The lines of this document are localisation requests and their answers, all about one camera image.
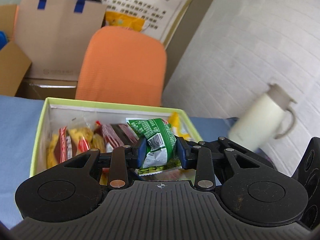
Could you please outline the yellow plastic bag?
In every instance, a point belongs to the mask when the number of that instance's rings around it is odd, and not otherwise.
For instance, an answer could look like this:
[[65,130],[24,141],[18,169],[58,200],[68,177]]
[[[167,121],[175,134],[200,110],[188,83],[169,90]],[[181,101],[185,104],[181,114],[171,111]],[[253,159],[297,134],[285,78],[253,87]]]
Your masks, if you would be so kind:
[[105,21],[109,26],[122,27],[137,32],[142,31],[145,23],[144,19],[113,11],[105,12]]

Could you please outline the green snack packet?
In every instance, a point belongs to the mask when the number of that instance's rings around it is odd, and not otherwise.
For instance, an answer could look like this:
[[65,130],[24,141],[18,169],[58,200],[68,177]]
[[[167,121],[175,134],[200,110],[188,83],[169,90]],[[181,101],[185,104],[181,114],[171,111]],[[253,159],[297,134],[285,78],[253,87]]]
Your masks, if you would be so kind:
[[140,176],[180,168],[181,163],[176,153],[177,139],[166,120],[127,118],[126,122],[139,138],[146,139],[146,154],[138,169]]

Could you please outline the brown cardboard box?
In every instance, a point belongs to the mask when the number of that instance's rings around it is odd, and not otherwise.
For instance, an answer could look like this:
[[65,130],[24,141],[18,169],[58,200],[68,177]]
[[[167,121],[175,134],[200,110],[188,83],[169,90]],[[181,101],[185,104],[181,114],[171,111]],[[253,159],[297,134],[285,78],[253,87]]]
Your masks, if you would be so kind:
[[14,27],[17,16],[17,5],[8,4],[1,6],[1,31],[5,32],[8,43],[1,50],[0,75],[1,95],[15,96],[31,60],[22,49],[14,42]]

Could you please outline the green white snack box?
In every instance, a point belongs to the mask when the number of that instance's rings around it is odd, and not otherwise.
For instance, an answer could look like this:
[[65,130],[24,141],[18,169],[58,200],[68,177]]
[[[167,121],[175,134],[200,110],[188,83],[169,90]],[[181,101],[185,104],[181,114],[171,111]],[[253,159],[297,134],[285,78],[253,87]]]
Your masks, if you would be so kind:
[[167,120],[174,112],[179,114],[182,126],[192,141],[201,141],[200,134],[181,109],[46,98],[35,135],[29,176],[32,177],[47,168],[46,149],[50,136],[75,118],[86,118],[92,122],[99,120],[103,124],[121,124],[126,123],[127,118]]

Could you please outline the dark red striped snack packet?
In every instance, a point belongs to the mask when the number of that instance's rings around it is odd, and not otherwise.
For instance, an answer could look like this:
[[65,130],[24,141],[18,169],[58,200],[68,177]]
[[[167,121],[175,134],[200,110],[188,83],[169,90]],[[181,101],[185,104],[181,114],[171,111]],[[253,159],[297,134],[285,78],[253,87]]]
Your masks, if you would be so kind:
[[138,141],[138,136],[128,124],[102,124],[95,122],[92,146],[101,152],[112,152],[120,146],[133,146]]

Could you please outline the red yellow snack packet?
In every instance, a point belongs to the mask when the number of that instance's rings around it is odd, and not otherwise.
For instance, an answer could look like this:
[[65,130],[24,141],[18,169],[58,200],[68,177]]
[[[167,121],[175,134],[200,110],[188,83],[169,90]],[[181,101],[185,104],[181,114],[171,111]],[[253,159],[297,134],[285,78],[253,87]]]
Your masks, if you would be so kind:
[[91,148],[93,131],[88,127],[68,129],[67,126],[52,134],[46,150],[47,168],[54,167]]

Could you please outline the cream thermos jug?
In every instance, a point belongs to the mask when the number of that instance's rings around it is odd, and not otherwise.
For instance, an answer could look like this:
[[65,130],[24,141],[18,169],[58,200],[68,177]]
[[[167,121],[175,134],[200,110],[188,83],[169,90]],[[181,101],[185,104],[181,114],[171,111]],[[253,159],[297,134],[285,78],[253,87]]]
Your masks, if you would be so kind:
[[[231,127],[228,139],[254,152],[270,138],[278,140],[287,136],[297,122],[291,103],[296,101],[280,85],[270,84],[269,90],[263,93]],[[291,123],[287,130],[279,133],[287,112],[291,114]]]

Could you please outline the orange chair backrest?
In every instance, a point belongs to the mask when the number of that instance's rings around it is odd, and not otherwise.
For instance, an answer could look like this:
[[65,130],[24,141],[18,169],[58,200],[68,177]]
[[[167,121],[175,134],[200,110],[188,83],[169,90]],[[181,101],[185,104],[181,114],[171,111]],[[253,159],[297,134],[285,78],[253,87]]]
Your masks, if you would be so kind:
[[75,99],[159,107],[166,67],[167,54],[158,40],[103,27],[87,47]]

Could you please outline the blue cloth item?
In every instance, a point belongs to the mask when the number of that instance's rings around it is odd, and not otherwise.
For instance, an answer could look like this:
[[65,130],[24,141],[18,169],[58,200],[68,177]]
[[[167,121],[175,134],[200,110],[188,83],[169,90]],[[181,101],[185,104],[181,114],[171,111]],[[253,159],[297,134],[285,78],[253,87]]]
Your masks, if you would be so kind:
[[0,50],[2,50],[8,43],[8,38],[5,32],[0,31]]

